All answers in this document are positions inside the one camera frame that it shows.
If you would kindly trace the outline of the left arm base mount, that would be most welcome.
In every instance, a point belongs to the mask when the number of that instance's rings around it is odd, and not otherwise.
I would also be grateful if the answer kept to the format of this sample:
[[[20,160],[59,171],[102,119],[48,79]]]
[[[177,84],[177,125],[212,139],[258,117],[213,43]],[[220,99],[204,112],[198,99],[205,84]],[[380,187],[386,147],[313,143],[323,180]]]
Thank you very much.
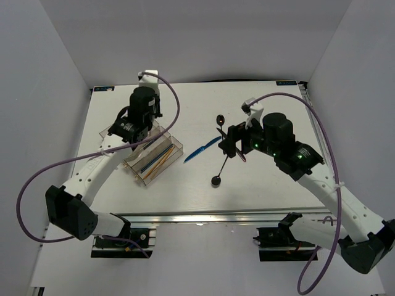
[[[95,236],[91,249],[91,258],[148,259],[156,244],[156,227],[132,227],[129,241],[110,240]]]

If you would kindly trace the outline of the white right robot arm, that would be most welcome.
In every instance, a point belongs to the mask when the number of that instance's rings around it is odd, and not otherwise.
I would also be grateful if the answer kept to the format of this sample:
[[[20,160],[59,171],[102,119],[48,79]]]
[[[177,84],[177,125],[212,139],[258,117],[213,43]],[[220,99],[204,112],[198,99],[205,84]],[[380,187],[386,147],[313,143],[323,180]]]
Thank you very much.
[[[334,248],[355,271],[369,273],[394,248],[394,220],[384,220],[366,207],[335,178],[323,157],[296,140],[293,124],[282,113],[270,113],[260,123],[251,117],[231,125],[219,143],[230,158],[253,150],[273,158],[275,165],[312,193],[332,214],[336,226],[317,226],[301,214],[290,213],[279,224],[279,240]]]

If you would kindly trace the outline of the green handled silver fork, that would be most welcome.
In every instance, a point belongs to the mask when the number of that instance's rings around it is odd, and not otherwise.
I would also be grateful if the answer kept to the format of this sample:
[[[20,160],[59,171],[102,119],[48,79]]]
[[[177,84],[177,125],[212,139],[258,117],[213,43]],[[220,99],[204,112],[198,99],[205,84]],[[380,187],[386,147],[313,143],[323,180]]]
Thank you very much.
[[[156,147],[160,146],[166,140],[167,140],[166,136],[161,136],[155,140],[151,140],[145,144],[139,145],[133,152],[136,155],[141,155],[143,152],[148,152],[148,151],[155,149]]]

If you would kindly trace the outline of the pink handled fork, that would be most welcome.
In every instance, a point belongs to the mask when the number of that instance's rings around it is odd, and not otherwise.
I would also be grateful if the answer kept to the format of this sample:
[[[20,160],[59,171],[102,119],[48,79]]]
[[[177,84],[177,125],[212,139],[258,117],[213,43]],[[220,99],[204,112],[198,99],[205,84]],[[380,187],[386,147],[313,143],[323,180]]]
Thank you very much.
[[[137,161],[149,154],[154,148],[160,145],[161,139],[156,139],[145,144],[139,145],[127,158],[128,161]]]

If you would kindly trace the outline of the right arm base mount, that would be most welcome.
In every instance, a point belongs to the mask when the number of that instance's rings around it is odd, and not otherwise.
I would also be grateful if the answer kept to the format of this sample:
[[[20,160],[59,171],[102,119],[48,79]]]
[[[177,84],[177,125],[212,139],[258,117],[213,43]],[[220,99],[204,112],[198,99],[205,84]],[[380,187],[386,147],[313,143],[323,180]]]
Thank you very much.
[[[308,261],[314,253],[316,245],[296,240],[289,228],[301,213],[291,212],[275,227],[257,228],[257,235],[253,237],[259,248],[261,262]]]

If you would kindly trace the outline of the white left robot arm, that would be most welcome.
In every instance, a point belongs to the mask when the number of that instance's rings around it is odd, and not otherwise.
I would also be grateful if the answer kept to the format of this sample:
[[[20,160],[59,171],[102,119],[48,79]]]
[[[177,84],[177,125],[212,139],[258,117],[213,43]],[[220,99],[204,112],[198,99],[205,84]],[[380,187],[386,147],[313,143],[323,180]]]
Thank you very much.
[[[154,119],[160,116],[159,104],[157,91],[147,86],[134,89],[128,107],[107,130],[99,155],[90,158],[63,185],[46,191],[50,223],[80,241],[105,235],[118,246],[129,242],[129,222],[115,214],[95,212],[91,205],[108,177],[131,154],[129,144],[147,138]]]

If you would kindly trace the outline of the blue chopstick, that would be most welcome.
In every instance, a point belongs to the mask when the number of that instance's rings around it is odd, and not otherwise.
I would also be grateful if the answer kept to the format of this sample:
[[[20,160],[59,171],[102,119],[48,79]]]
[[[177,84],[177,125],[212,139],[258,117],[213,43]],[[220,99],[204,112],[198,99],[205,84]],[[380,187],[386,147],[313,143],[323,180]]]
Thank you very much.
[[[161,153],[156,155],[152,160],[150,160],[147,164],[145,164],[140,169],[140,173],[144,173],[150,166],[152,166],[156,161],[158,161],[162,156],[164,156],[172,147],[173,147],[173,144],[169,145]]]

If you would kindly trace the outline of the black round spoon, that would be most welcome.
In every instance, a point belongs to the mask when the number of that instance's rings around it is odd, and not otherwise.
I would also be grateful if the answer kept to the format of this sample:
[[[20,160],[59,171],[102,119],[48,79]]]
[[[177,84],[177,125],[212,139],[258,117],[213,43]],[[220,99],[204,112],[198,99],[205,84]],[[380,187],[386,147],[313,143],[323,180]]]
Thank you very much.
[[[228,158],[229,158],[229,156],[226,156],[226,158],[225,158],[225,160],[224,160],[224,162],[223,162],[223,164],[222,164],[222,166],[221,166],[221,168],[219,170],[219,173],[212,177],[211,185],[213,187],[219,187],[219,185],[221,184],[221,182],[222,182],[221,174],[222,174],[222,171],[223,171],[223,169],[224,169],[224,167],[225,167],[225,165],[226,165],[226,163],[228,161]]]

